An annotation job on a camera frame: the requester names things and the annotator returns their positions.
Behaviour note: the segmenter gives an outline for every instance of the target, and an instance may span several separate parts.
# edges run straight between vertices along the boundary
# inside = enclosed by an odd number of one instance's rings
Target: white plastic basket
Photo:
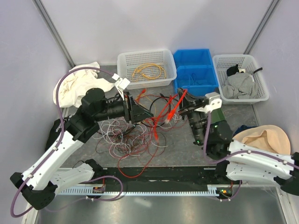
[[[227,99],[223,96],[222,88],[228,78],[227,69],[238,64],[239,69],[245,69],[247,73],[251,73],[259,68],[253,56],[215,55],[213,57],[213,63],[215,70],[217,71],[219,91],[223,104],[255,104],[256,102],[269,99],[269,92],[261,71],[258,71],[253,75],[255,82],[258,84],[257,99]]]
[[[141,75],[135,74],[134,70],[146,63],[154,63],[163,67],[166,71],[157,79],[147,79]],[[160,74],[158,67],[148,67],[142,72],[149,77],[157,77]],[[122,53],[117,57],[117,74],[122,78],[127,78],[131,83],[128,90],[169,85],[177,77],[177,69],[170,50],[148,50]]]

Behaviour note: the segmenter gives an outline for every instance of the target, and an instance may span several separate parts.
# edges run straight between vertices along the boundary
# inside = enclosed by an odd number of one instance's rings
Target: white wall
[[[43,0],[76,64],[122,52],[243,53],[271,0]]]
[[[299,152],[298,8],[298,0],[281,1],[251,53],[263,67],[270,92],[268,101],[255,104],[260,123],[284,129],[292,152]],[[290,198],[298,216],[299,197]]]
[[[16,192],[9,177],[44,152],[57,112],[52,91],[68,65],[30,0],[0,7],[0,223],[19,224],[9,208]],[[15,213],[25,209],[22,196]]]

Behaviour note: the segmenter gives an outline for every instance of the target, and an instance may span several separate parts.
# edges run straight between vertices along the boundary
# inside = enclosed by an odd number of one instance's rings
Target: gray cloth
[[[223,96],[227,99],[255,99],[258,85],[249,73],[236,73],[228,77],[222,88]]]

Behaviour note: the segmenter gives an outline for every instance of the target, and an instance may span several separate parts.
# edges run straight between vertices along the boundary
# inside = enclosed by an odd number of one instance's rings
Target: metal corner post
[[[64,42],[62,41],[52,19],[50,18],[45,6],[42,3],[42,0],[32,0],[33,3],[35,4],[36,8],[38,9],[40,15],[42,16],[43,20],[45,21],[49,31],[51,32],[53,38],[55,39],[57,45],[59,46],[59,48],[61,49],[62,53],[65,56],[65,59],[67,61],[67,63],[69,64],[69,66],[71,68],[75,67],[75,63],[69,53],[69,51],[67,50]]]
[[[260,36],[260,34],[262,33],[263,29],[265,28],[267,22],[269,21],[270,17],[274,13],[274,11],[277,8],[280,1],[281,0],[272,0],[272,2],[270,3],[269,7],[267,8],[267,11],[263,15],[262,20],[260,21],[259,25],[257,26],[251,40],[249,41],[249,43],[244,51],[245,55],[250,54],[251,50],[253,49],[255,43],[257,42],[257,40]]]

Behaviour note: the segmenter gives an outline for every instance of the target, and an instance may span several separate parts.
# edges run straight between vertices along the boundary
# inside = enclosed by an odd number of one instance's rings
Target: blue plastic bin
[[[213,65],[209,49],[177,50],[173,58],[177,68],[179,66]]]
[[[181,87],[200,97],[219,86],[209,49],[178,50],[173,56],[177,67],[176,93]]]

